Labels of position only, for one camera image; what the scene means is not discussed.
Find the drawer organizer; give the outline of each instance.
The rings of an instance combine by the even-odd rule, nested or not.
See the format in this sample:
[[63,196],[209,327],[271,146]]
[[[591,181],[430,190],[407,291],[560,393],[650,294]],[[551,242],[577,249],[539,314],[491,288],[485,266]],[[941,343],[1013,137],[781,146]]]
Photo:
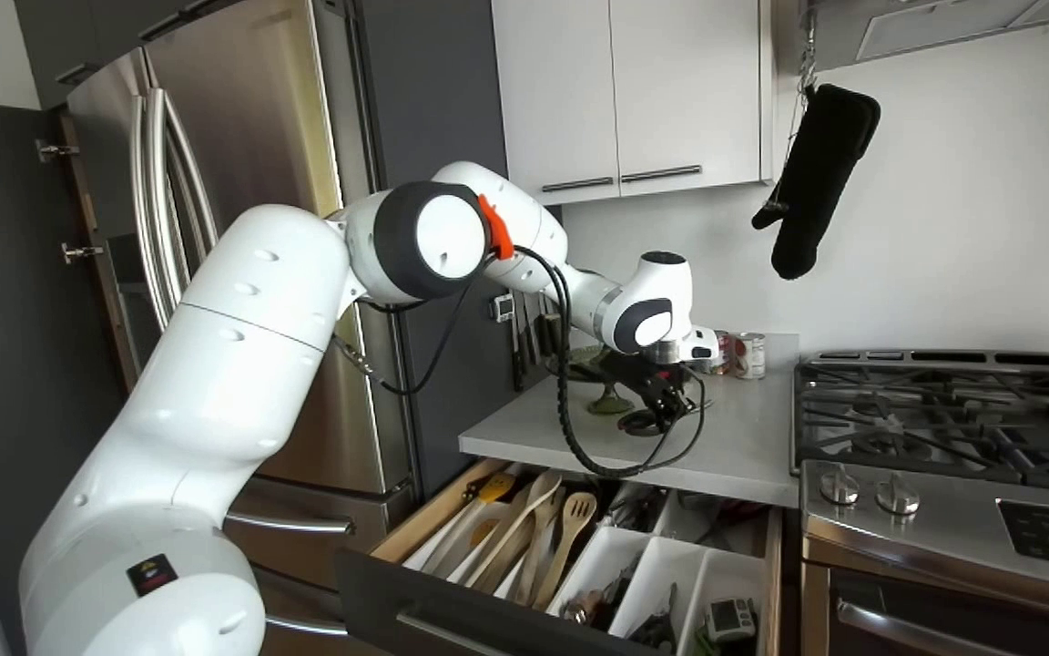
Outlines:
[[[754,649],[743,645],[743,651],[781,651],[775,510],[673,487],[595,486],[595,520],[577,541],[559,586],[534,598],[539,583],[520,586],[520,580],[546,577],[546,560],[534,553],[560,544],[560,510],[544,529],[525,520],[520,541],[498,533],[520,510],[519,501],[529,495],[529,486],[508,504],[475,501],[475,487],[495,470],[498,464],[475,467],[403,520],[374,550],[385,567],[374,560],[345,566],[363,571],[343,567],[355,638],[395,651],[417,645],[413,638],[396,642],[396,629],[418,634],[418,645],[423,638],[440,638],[457,651],[555,651],[555,642],[572,651],[669,651],[669,645],[673,651],[716,651],[702,642],[710,611],[754,609],[743,625],[726,627],[727,638],[749,629]],[[591,480],[572,474],[560,480],[565,501],[591,487]],[[503,577],[475,571],[477,560],[495,560]]]

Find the stainless steel refrigerator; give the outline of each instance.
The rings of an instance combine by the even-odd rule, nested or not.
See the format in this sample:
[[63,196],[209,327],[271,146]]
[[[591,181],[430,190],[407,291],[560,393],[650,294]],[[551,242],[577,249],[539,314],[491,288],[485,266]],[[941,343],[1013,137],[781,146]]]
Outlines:
[[[333,216],[383,181],[367,105],[383,83],[391,86],[363,77],[350,0],[236,0],[153,35],[68,91],[80,195],[97,227],[96,243],[117,270],[109,300],[132,371],[148,356],[205,253],[245,209],[271,202]],[[481,137],[469,152],[461,135],[457,144],[449,157],[487,152]],[[461,325],[481,331],[485,349],[503,348],[503,327],[477,303],[469,300]],[[336,334],[379,378],[407,385],[430,360],[432,338],[423,334],[440,334],[440,318],[449,309],[428,309],[423,327],[350,309]],[[449,369],[444,356],[440,385],[403,400],[333,349],[289,448],[236,501],[228,536],[282,580],[336,586],[329,550],[367,550],[418,493],[461,464],[457,435],[432,435],[430,417],[461,428],[510,399],[508,349],[487,360],[503,365],[469,369],[469,356],[453,356]]]

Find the open drawer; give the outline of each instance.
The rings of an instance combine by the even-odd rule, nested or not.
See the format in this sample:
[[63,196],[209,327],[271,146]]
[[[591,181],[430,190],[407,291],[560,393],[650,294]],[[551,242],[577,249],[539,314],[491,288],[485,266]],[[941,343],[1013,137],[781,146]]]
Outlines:
[[469,487],[495,470],[503,464],[477,464],[391,533],[370,558],[345,553],[338,560],[350,638],[391,651],[650,656],[656,649],[630,634],[658,616],[658,627],[673,627],[673,651],[706,651],[701,634],[706,634],[710,609],[743,603],[740,609],[754,609],[749,651],[781,651],[781,514],[764,507],[642,486],[608,487],[572,566],[539,609],[510,603],[525,558],[495,589],[469,589],[458,583],[465,577],[417,571],[465,518]]

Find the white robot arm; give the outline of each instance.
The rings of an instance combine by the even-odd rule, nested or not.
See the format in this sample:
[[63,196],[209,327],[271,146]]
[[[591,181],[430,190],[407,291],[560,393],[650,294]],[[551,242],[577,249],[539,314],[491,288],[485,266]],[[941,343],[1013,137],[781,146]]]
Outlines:
[[362,294],[417,303],[477,270],[560,294],[555,266],[572,325],[606,348],[716,356],[713,331],[689,325],[682,260],[646,256],[630,283],[608,283],[565,256],[559,220],[477,163],[356,202],[338,221],[253,209],[198,270],[117,423],[34,541],[18,577],[28,651],[233,656],[262,645],[265,609],[221,518],[289,441],[333,327]]

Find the appliance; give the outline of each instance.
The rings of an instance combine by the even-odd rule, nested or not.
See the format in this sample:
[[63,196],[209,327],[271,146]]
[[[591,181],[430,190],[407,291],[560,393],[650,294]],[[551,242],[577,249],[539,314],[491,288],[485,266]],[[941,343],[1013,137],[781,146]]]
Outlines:
[[794,369],[805,651],[1049,651],[1049,352]]
[[[68,91],[80,195],[96,209],[96,243],[117,270],[109,300],[120,309],[120,360],[135,371],[188,273],[245,209],[300,203],[333,216],[383,181],[367,91],[395,80],[363,80],[356,12],[363,7],[350,0],[202,5]],[[226,525],[262,566],[259,580],[333,589],[333,550],[370,550],[418,495],[465,464],[458,437],[428,405],[457,399],[449,423],[477,423],[514,389],[510,377],[469,369],[458,349],[432,365],[453,306],[458,300],[396,318],[356,306],[338,322],[336,338],[374,378],[413,385],[432,371],[432,383],[418,399],[396,399],[336,349],[323,356],[292,441],[245,487]],[[481,314],[469,300],[457,325],[481,325],[508,343]]]

